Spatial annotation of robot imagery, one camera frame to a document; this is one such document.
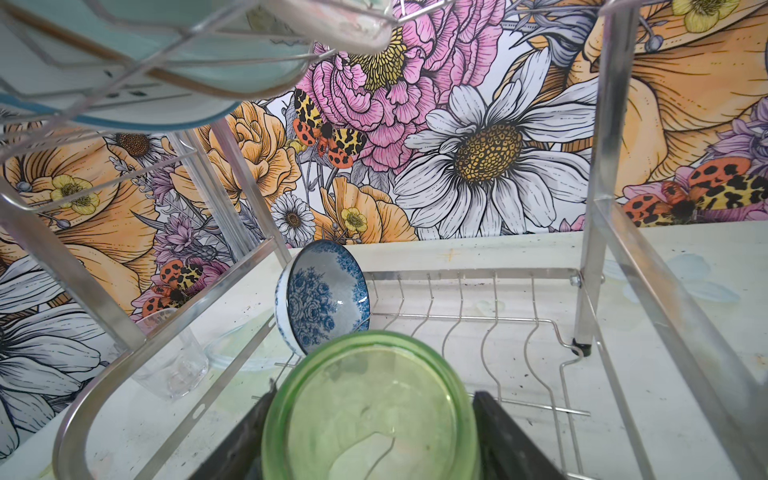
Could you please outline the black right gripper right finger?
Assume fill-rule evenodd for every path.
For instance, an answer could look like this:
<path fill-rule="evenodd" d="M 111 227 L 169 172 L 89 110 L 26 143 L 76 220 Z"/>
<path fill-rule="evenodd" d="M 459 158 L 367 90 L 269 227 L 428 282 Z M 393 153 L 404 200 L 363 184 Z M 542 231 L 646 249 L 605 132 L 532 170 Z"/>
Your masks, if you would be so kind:
<path fill-rule="evenodd" d="M 490 393 L 476 391 L 472 406 L 477 423 L 482 479 L 566 479 Z"/>

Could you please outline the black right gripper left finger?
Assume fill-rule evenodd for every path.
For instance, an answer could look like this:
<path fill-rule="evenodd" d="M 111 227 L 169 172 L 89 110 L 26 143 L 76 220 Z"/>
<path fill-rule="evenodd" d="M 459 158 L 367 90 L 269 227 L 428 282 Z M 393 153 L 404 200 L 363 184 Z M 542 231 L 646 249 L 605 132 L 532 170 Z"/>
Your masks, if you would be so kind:
<path fill-rule="evenodd" d="M 276 384 L 260 397 L 216 450 L 190 476 L 191 480 L 263 479 L 262 437 Z"/>

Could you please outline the clear plastic tumbler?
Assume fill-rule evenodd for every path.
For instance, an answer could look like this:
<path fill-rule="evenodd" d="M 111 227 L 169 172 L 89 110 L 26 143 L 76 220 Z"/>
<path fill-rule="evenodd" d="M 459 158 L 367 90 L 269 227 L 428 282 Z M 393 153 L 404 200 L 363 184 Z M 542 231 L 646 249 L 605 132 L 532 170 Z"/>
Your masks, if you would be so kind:
<path fill-rule="evenodd" d="M 154 395 L 174 401 L 193 389 L 209 370 L 209 360 L 190 328 L 149 359 L 132 379 Z"/>

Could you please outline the green plastic tumbler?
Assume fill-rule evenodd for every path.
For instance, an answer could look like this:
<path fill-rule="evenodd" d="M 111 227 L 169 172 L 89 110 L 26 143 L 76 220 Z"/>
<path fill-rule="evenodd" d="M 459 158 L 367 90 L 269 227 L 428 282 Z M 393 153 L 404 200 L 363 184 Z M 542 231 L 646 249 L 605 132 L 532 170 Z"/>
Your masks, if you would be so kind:
<path fill-rule="evenodd" d="M 266 479 L 478 479 L 480 447 L 464 383 L 404 334 L 368 331 L 305 357 L 265 421 Z"/>

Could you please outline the blue white ceramic bowl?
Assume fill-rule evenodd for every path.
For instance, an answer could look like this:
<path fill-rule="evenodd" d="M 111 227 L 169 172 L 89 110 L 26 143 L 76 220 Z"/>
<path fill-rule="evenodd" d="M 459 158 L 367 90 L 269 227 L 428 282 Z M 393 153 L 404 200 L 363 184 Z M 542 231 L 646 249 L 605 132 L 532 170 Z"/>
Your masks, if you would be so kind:
<path fill-rule="evenodd" d="M 336 338 L 366 331 L 371 304 L 363 271 L 345 247 L 314 241 L 281 273 L 274 313 L 284 341 L 302 357 Z"/>

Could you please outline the cream floral plate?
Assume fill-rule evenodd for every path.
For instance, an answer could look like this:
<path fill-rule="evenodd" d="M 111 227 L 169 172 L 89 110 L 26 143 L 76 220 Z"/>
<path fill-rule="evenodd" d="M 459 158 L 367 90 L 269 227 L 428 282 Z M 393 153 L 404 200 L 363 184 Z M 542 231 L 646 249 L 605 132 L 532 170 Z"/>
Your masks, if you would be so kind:
<path fill-rule="evenodd" d="M 385 50 L 397 24 L 391 1 L 274 0 L 261 4 L 305 38 L 357 55 Z"/>

